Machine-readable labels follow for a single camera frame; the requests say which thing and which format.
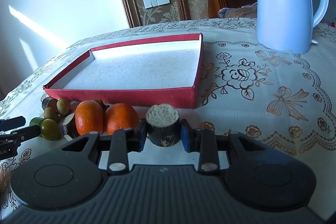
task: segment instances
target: red cardboard tray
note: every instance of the red cardboard tray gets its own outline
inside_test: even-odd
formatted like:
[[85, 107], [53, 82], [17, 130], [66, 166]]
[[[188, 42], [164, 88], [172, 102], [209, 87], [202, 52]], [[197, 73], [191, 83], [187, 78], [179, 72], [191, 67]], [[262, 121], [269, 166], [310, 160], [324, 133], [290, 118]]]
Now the red cardboard tray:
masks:
[[95, 47], [48, 84], [54, 98], [196, 108], [203, 35], [152, 37]]

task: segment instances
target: orange fruit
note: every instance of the orange fruit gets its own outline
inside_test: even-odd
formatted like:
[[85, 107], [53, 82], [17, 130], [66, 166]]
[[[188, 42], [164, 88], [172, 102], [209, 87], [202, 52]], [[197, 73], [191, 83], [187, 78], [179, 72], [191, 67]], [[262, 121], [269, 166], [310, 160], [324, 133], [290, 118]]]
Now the orange fruit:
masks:
[[76, 128], [79, 135], [83, 135], [90, 131], [103, 132], [104, 112], [100, 104], [94, 101], [83, 101], [77, 108], [75, 113]]
[[104, 130], [112, 135], [118, 129], [135, 128], [139, 123], [139, 116], [135, 109], [125, 103], [110, 106], [104, 114]]

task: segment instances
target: silver bolt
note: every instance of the silver bolt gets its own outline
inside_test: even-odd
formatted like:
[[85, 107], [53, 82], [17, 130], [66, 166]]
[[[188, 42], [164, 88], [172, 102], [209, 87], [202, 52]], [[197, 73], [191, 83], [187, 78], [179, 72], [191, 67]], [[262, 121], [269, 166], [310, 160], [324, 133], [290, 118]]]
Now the silver bolt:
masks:
[[126, 168], [126, 165], [121, 162], [115, 162], [113, 164], [110, 164], [109, 168], [111, 171], [122, 171]]
[[215, 171], [217, 168], [218, 168], [218, 165], [212, 162], [207, 162], [201, 165], [201, 169], [205, 172]]

